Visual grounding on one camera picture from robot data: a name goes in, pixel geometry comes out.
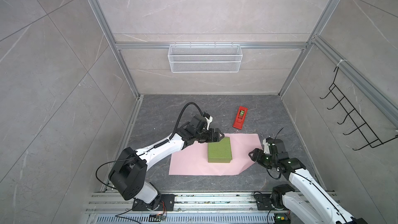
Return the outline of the green gift box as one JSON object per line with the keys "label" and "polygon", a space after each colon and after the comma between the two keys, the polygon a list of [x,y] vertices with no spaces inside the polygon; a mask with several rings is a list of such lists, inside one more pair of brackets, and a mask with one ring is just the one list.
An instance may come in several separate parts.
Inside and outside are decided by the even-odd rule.
{"label": "green gift box", "polygon": [[230,163],[232,161],[232,149],[230,138],[225,137],[220,142],[208,144],[209,163]]}

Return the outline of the pink wrapping paper sheet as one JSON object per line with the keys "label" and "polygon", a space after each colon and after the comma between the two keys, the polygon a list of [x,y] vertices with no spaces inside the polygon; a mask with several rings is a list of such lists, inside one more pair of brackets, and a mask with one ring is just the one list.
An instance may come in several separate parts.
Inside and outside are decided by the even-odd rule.
{"label": "pink wrapping paper sheet", "polygon": [[238,175],[254,164],[249,153],[261,148],[257,134],[226,134],[230,138],[232,161],[230,163],[209,163],[208,144],[195,143],[171,156],[170,175],[228,176]]}

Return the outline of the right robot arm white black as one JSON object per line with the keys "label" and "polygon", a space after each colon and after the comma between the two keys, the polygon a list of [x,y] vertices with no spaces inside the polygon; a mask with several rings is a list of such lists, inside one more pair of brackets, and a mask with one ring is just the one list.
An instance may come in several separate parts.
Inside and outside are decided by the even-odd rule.
{"label": "right robot arm white black", "polygon": [[276,169],[290,182],[273,188],[269,203],[274,209],[288,209],[305,224],[366,223],[341,207],[299,159],[290,158],[282,140],[269,137],[263,150],[256,148],[248,155],[266,170]]}

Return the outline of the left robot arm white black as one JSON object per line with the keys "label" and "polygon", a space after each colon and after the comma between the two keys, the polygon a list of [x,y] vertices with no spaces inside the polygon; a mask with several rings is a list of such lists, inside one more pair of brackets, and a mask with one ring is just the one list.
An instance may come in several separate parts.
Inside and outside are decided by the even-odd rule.
{"label": "left robot arm white black", "polygon": [[177,127],[172,134],[151,146],[133,150],[128,147],[114,162],[108,176],[124,200],[139,199],[146,204],[156,202],[161,194],[146,181],[146,173],[156,163],[194,143],[217,143],[225,135],[211,128],[212,116],[195,115],[190,122]]}

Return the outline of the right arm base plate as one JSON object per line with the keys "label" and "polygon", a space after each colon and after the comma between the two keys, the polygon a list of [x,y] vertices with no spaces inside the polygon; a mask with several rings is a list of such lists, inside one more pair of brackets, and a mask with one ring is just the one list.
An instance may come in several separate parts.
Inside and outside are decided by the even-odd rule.
{"label": "right arm base plate", "polygon": [[262,193],[256,191],[253,193],[257,209],[259,211],[286,211],[288,210],[283,204],[283,196],[287,193]]}

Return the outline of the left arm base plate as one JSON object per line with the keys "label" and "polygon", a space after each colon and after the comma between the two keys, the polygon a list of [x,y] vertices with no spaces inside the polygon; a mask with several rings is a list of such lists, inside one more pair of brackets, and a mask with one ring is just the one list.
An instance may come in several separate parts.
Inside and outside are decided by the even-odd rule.
{"label": "left arm base plate", "polygon": [[143,200],[135,199],[132,211],[172,211],[175,204],[174,194],[163,194],[156,197],[151,203],[145,203]]}

